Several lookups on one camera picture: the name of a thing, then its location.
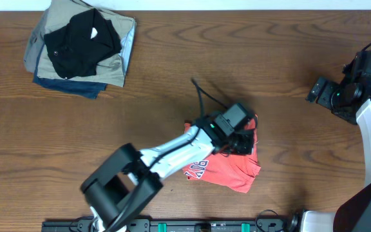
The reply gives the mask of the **red orange t-shirt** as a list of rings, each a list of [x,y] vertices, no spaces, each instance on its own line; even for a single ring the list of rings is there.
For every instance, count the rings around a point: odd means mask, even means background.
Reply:
[[[247,155],[215,153],[182,168],[188,180],[203,180],[240,193],[250,190],[260,170],[256,145]]]

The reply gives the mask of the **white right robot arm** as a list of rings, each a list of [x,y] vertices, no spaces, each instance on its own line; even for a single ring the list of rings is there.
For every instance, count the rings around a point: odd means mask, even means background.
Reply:
[[[305,211],[300,231],[371,231],[371,81],[340,85],[320,77],[307,98],[338,117],[351,113],[363,139],[365,186],[334,213]]]

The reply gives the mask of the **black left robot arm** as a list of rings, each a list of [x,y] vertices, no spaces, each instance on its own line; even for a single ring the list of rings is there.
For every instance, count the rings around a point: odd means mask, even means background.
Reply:
[[[162,189],[162,181],[182,170],[189,180],[203,180],[247,193],[260,172],[256,154],[257,119],[244,121],[219,151],[209,133],[217,124],[186,123],[184,134],[155,148],[125,144],[82,184],[97,231],[121,231]]]

